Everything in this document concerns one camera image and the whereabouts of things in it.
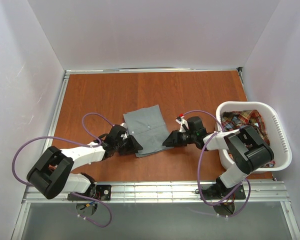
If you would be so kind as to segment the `grey long sleeve shirt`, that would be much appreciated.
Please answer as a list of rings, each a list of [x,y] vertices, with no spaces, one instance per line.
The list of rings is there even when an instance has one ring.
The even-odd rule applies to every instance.
[[[163,145],[170,132],[159,105],[127,112],[123,115],[123,118],[128,133],[142,146],[142,150],[135,154],[138,158],[169,149],[169,147]]]

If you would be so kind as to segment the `aluminium front frame rail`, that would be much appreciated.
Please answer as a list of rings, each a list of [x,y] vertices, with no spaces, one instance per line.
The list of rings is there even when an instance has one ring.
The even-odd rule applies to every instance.
[[[196,203],[196,181],[109,182],[109,203]],[[253,179],[250,202],[288,202],[290,197],[282,181]]]

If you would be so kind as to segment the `aluminium left frame rail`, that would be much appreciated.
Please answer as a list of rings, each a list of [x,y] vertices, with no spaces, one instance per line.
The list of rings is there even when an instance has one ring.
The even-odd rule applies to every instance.
[[[49,130],[48,130],[48,133],[47,133],[48,137],[53,137],[55,135],[55,131],[56,131],[56,127],[57,127],[57,124],[58,124],[58,119],[59,119],[60,111],[61,111],[61,108],[62,108],[63,100],[64,100],[64,97],[65,97],[65,93],[66,93],[66,90],[67,90],[69,78],[70,78],[70,71],[66,70],[64,72],[64,75],[63,75],[63,79],[62,79],[62,82],[61,82],[61,87],[60,87],[60,91],[59,91],[59,94],[58,94],[57,102],[55,104],[55,108],[54,108],[54,111],[53,111],[53,116],[52,116],[52,119],[51,119],[50,127],[49,127]],[[45,138],[44,139],[44,144],[43,144],[43,147],[42,147],[42,151],[38,155],[38,159],[45,152],[45,150],[52,145],[52,143],[53,143],[52,138]]]

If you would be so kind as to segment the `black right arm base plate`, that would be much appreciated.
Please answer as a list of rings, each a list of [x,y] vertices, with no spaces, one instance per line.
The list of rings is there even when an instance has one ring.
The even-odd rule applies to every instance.
[[[231,188],[222,188],[217,189],[215,187],[215,183],[209,186],[204,187],[201,186],[201,192],[206,200],[221,200],[225,196],[227,196],[235,187]],[[245,200],[246,199],[246,192],[244,190],[244,186],[241,184],[238,188],[227,197],[231,200],[234,198],[235,200]]]

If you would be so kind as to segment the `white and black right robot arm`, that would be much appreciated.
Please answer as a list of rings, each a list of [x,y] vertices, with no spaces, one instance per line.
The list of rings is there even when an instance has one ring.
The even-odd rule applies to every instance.
[[[176,122],[180,124],[180,129],[173,130],[162,143],[163,146],[186,147],[194,144],[203,151],[226,150],[232,156],[233,164],[213,185],[201,190],[204,197],[226,197],[252,172],[275,158],[269,144],[250,125],[228,132],[208,133],[199,116],[185,119],[181,115]]]

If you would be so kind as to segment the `aluminium frame rail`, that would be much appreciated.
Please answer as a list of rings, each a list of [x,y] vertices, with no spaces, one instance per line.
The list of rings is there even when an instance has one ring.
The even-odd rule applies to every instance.
[[[59,119],[60,111],[61,111],[61,108],[62,108],[63,100],[64,100],[64,97],[65,97],[65,93],[66,93],[66,90],[67,90],[69,78],[70,78],[70,71],[66,70],[64,72],[64,75],[63,75],[63,79],[62,79],[62,82],[61,82],[61,87],[60,87],[60,91],[59,91],[59,94],[58,94],[57,102],[55,104],[55,108],[54,108],[54,111],[53,111],[53,116],[52,116],[52,119],[51,119],[50,127],[49,127],[49,130],[48,130],[48,133],[47,133],[48,137],[53,137],[55,135],[55,131],[56,131],[56,127],[57,127],[57,124],[58,124],[58,119]],[[42,147],[42,151],[38,155],[38,159],[45,152],[45,150],[52,145],[52,143],[53,143],[52,138],[45,138],[44,139],[44,144],[43,144],[43,147]]]
[[[196,203],[196,181],[109,182],[109,203]],[[282,181],[253,179],[250,202],[288,202],[290,197]]]

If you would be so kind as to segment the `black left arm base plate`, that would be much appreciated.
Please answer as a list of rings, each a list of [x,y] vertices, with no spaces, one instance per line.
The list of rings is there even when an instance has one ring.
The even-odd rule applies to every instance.
[[[111,199],[112,186],[109,184],[93,184],[85,193],[78,193],[81,196],[109,201]]]

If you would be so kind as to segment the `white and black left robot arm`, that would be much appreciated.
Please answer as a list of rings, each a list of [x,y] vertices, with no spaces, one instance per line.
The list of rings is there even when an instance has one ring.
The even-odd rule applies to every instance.
[[[74,148],[48,147],[28,172],[26,179],[48,200],[61,192],[77,193],[89,198],[99,198],[97,181],[86,173],[73,170],[111,158],[135,154],[143,147],[123,125],[115,124],[109,133],[93,142]]]

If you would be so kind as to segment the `red plaid shirt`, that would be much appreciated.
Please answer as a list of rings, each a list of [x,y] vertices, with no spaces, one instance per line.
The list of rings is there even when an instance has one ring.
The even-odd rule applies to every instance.
[[[270,146],[265,121],[256,109],[224,112],[220,116],[220,119],[223,128],[227,132],[240,129],[245,126],[252,126],[260,137]]]

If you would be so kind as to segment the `white plastic laundry basket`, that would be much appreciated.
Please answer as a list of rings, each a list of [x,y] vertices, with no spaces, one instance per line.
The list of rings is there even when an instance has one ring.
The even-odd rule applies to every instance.
[[[257,110],[265,123],[270,148],[274,153],[274,167],[260,167],[255,174],[265,172],[278,172],[286,169],[292,162],[292,151],[276,111],[269,105],[258,101],[226,101],[221,103],[215,112],[218,121],[224,112],[242,112],[244,110]]]

